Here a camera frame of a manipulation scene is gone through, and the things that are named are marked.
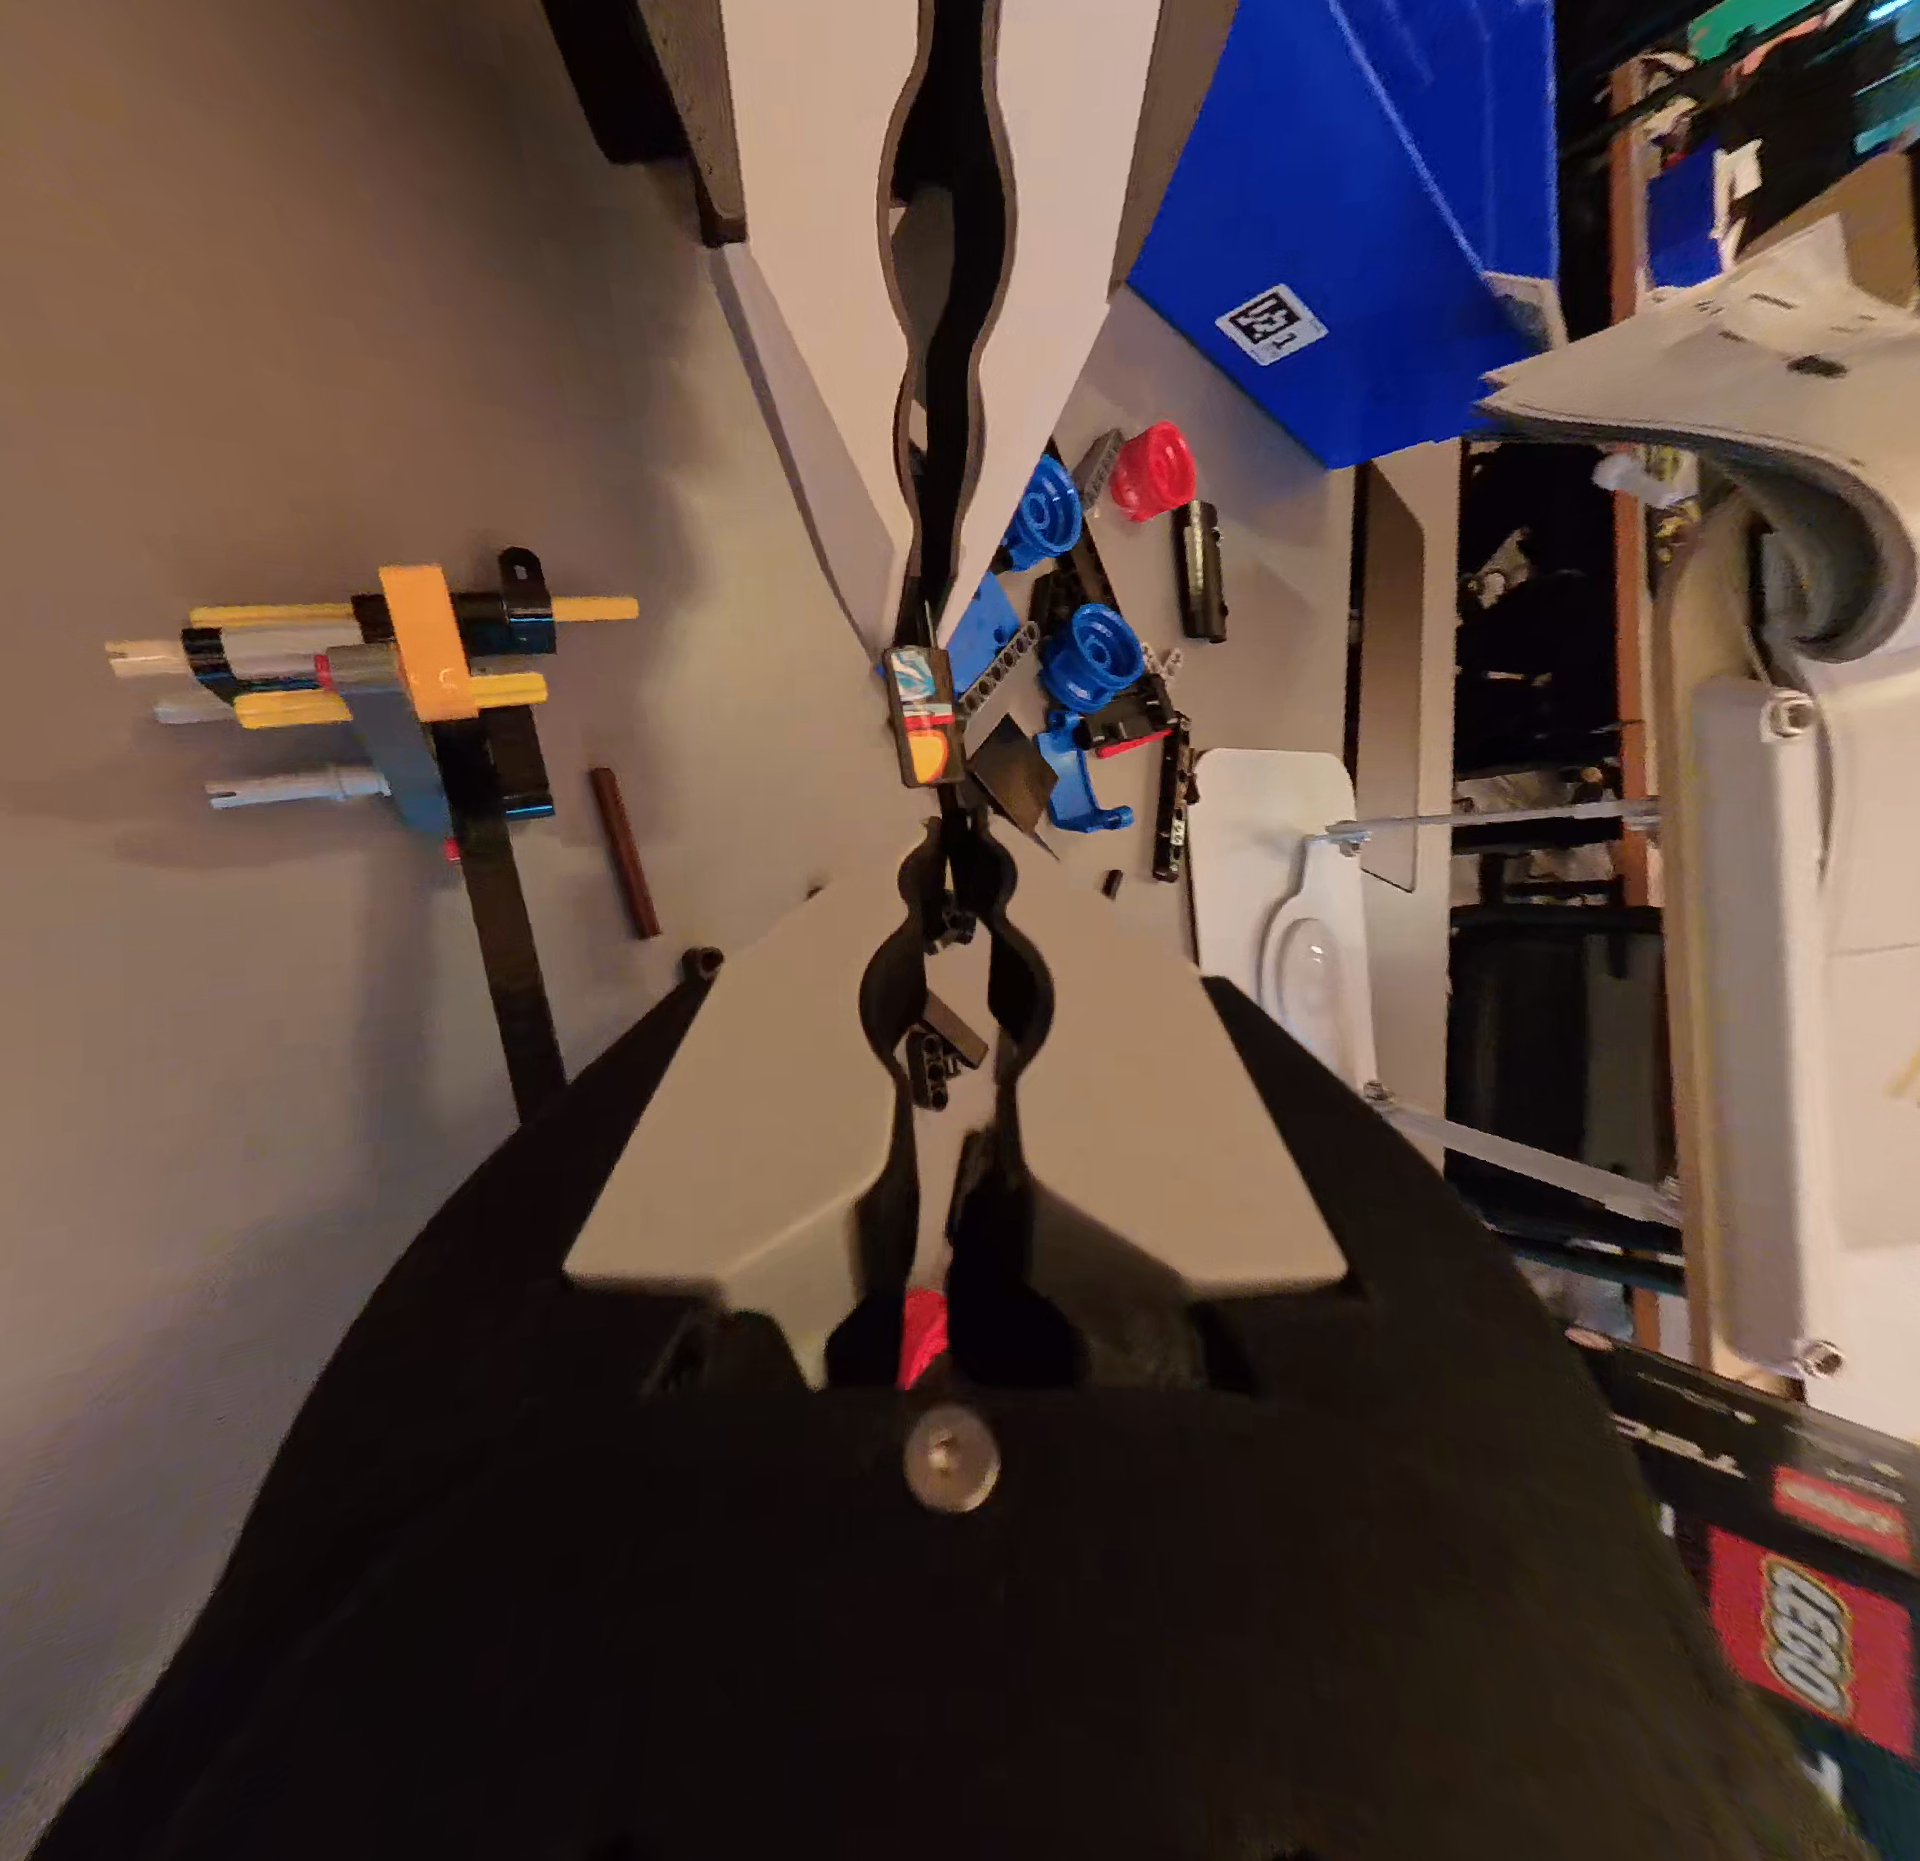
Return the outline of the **short black toy beam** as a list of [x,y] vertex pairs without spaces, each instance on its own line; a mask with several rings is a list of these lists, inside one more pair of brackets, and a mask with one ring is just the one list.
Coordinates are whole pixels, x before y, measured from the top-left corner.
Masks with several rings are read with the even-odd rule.
[[918,1018],[900,1042],[907,1091],[916,1109],[938,1113],[949,1104],[949,1082],[978,1071],[989,1058],[989,1040],[958,1009],[933,991],[925,994]]

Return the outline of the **truck print toy set box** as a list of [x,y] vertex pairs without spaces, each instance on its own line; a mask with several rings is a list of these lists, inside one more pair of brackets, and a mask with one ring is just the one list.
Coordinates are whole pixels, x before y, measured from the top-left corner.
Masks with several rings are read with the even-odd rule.
[[1725,1660],[1878,1857],[1918,1854],[1916,1445],[1568,1328]]

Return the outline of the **black glossy toy piece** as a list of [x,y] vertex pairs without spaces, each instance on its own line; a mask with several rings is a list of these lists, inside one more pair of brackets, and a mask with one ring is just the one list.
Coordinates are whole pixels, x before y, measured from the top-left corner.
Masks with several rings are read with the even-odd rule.
[[1217,511],[1194,498],[1172,513],[1172,553],[1183,635],[1194,642],[1228,640],[1228,602]]

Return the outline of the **black flat toy panel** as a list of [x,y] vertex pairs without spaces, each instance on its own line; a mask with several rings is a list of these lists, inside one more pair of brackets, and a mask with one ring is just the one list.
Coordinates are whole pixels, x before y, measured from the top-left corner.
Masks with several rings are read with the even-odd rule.
[[1042,825],[1051,817],[1051,799],[1057,772],[1048,766],[1040,744],[1004,715],[969,757],[969,828],[978,841],[993,841],[995,817],[1040,850],[1060,861],[1057,850],[1044,839]]

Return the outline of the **black axle with printed brick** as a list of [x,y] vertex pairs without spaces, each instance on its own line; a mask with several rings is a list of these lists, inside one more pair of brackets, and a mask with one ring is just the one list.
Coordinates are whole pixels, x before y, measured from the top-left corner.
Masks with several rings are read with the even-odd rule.
[[964,819],[969,803],[964,724],[951,686],[949,653],[936,640],[931,609],[914,606],[905,628],[902,637],[883,648],[876,675],[887,704],[900,781],[933,801],[940,836],[947,839]]

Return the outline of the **white book stand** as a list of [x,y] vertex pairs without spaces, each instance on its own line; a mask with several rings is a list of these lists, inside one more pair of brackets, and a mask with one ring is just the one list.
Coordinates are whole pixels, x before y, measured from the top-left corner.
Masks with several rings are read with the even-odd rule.
[[1210,748],[1188,817],[1201,967],[1298,1029],[1422,1144],[1683,1235],[1710,1352],[1916,1436],[1916,648],[1787,653],[1812,553],[1723,500],[1657,611],[1655,713],[1679,1184],[1378,1080],[1367,845],[1511,814],[1360,817],[1327,752]]

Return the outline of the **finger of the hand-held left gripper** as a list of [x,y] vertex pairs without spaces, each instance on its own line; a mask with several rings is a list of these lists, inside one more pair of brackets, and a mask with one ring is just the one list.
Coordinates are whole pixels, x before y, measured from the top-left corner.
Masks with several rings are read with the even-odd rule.
[[1199,119],[1241,0],[931,0],[929,631],[989,569]]
[[889,215],[931,0],[719,0],[719,20],[745,232],[712,277],[812,551],[876,659],[918,529]]

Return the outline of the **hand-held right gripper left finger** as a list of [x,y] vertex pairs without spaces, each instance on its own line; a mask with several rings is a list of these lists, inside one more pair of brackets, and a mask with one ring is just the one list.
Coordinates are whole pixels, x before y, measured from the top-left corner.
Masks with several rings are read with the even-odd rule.
[[898,1387],[920,1228],[898,1042],[940,865],[936,823],[900,832],[721,963],[564,1259],[577,1288],[768,1317],[812,1383]]

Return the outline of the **instruction booklet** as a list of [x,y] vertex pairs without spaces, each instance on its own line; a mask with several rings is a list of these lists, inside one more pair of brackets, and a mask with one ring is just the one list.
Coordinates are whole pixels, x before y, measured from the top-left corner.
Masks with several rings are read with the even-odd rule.
[[1858,281],[1843,215],[1491,376],[1506,432],[1686,449],[1747,493],[1803,575],[1792,651],[1916,675],[1916,305]]

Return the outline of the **red wheel hub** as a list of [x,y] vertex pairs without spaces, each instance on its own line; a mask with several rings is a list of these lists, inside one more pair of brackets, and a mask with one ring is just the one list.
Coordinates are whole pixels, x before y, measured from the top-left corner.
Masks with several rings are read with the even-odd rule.
[[1126,520],[1146,524],[1192,505],[1197,485],[1188,434],[1164,418],[1124,438],[1108,476],[1108,496]]

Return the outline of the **blue wheel hub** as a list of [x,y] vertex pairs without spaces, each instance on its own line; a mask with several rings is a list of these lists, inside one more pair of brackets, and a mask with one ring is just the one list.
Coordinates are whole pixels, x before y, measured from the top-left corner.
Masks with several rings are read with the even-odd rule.
[[1002,531],[993,569],[1026,573],[1048,560],[1071,553],[1084,531],[1084,502],[1066,465],[1053,454],[1040,456],[1022,487],[1013,516]]
[[1077,717],[1099,715],[1137,686],[1146,653],[1126,617],[1097,602],[1079,604],[1044,635],[1040,684],[1051,704]]

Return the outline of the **brown toy axle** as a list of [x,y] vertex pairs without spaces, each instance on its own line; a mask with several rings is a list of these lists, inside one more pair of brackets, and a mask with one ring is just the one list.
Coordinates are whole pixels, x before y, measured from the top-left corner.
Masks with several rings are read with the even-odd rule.
[[653,940],[659,936],[659,914],[617,772],[611,766],[591,766],[588,792],[604,832],[608,865],[628,927],[635,938]]

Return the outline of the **pile of black toy beams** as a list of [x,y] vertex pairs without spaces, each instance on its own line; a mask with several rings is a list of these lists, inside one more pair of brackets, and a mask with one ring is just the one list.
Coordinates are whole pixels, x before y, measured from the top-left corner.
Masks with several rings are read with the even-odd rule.
[[[1064,622],[1075,606],[1086,602],[1108,604],[1126,617],[1099,553],[1093,524],[1097,507],[1104,502],[1113,505],[1108,496],[1108,476],[1113,474],[1117,449],[1124,438],[1128,436],[1117,432],[1102,434],[1077,465],[1066,465],[1062,460],[1084,502],[1084,531],[1071,553],[1048,560],[1026,573],[995,571],[993,562],[989,566],[989,571],[1002,578],[1009,600],[1022,611],[1024,626],[1020,637],[995,657],[995,664],[991,664],[989,673],[978,679],[973,688],[964,695],[956,693],[964,732],[969,735],[969,757],[971,746],[975,748],[982,744],[995,721],[1004,715],[1020,721],[1031,737],[1040,735],[1044,717],[1053,706],[1048,697],[1044,697],[1040,684],[1040,648],[1044,635]],[[1139,642],[1146,653],[1146,673],[1141,679],[1152,682],[1155,688],[1161,688],[1172,701],[1170,684],[1179,666],[1179,653],[1172,648],[1155,651],[1144,635],[1139,635]],[[1188,863],[1188,812],[1199,799],[1197,752],[1188,715],[1181,710],[1177,713],[1164,744],[1128,752],[1137,750],[1155,750],[1159,755],[1150,876],[1157,883],[1177,883]]]

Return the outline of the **black orange toy chassis assembly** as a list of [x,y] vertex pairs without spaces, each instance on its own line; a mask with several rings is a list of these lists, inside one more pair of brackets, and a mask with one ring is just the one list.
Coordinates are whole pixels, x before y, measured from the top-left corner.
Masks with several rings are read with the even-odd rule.
[[540,662],[564,628],[628,624],[630,595],[562,595],[540,558],[511,547],[484,586],[442,566],[385,564],[341,602],[204,604],[175,635],[108,642],[119,682],[168,688],[164,726],[230,724],[254,737],[341,730],[352,763],[212,779],[212,810],[347,808],[380,801],[460,874],[515,1113],[564,1095],[515,828],[555,812],[538,717]]

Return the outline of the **blue curved toy panel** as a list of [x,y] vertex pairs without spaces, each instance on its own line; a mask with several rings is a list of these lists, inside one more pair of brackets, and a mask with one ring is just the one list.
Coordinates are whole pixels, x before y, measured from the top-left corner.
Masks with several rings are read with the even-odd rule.
[[1053,770],[1048,792],[1048,819],[1055,830],[1088,836],[1110,834],[1135,825],[1130,805],[1106,808],[1097,801],[1088,752],[1077,741],[1079,721],[1071,708],[1051,706],[1035,746],[1044,766]]

